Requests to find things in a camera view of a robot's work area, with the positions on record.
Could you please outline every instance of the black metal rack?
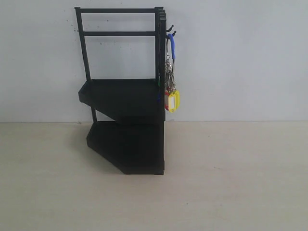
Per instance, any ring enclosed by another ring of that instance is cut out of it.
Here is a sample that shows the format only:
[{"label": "black metal rack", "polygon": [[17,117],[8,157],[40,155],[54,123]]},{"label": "black metal rack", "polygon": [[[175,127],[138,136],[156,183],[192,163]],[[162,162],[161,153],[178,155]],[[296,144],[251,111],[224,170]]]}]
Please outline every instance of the black metal rack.
[{"label": "black metal rack", "polygon": [[[76,7],[75,10],[87,79],[78,94],[79,100],[91,107],[93,118],[87,136],[88,146],[125,174],[163,174],[166,55],[166,13],[163,7]],[[155,31],[84,31],[82,13],[154,13]],[[85,36],[155,36],[155,78],[91,79]],[[115,122],[97,121],[96,110]]]}]

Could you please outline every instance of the table surface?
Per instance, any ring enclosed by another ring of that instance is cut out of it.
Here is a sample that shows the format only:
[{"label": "table surface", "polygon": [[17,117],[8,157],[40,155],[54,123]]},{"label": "table surface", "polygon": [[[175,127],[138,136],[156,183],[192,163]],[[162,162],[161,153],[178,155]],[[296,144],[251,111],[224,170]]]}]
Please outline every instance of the table surface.
[{"label": "table surface", "polygon": [[308,230],[308,122],[170,122],[165,175],[123,175],[89,123],[0,124],[0,230]]}]

